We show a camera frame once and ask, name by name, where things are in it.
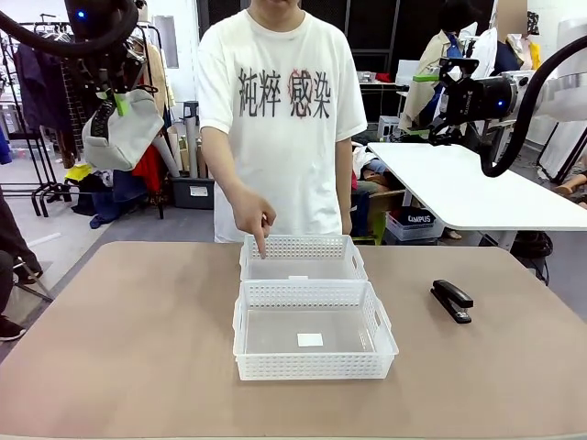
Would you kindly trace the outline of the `person's right hand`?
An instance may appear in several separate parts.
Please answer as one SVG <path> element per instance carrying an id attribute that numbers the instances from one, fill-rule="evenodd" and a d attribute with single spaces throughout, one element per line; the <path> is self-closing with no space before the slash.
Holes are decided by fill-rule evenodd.
<path id="1" fill-rule="evenodd" d="M 274 209 L 267 200 L 244 185 L 237 186 L 229 201 L 237 229 L 255 238 L 260 256 L 265 259 L 266 239 L 276 219 Z"/>

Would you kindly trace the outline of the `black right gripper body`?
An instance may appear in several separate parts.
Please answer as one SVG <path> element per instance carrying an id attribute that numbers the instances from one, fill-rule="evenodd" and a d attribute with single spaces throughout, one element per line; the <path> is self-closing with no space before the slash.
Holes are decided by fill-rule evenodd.
<path id="1" fill-rule="evenodd" d="M 449 86 L 449 124 L 460 125 L 510 114 L 511 84 L 504 77 L 461 78 Z"/>

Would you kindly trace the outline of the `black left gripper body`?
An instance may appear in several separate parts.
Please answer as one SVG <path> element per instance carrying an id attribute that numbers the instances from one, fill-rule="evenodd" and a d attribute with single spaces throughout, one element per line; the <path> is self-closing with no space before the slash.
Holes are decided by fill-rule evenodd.
<path id="1" fill-rule="evenodd" d="M 142 1 L 66 1 L 66 10 L 76 43 L 108 39 L 111 44 L 81 57 L 85 69 L 99 79 L 124 77 L 127 39 L 138 23 Z"/>

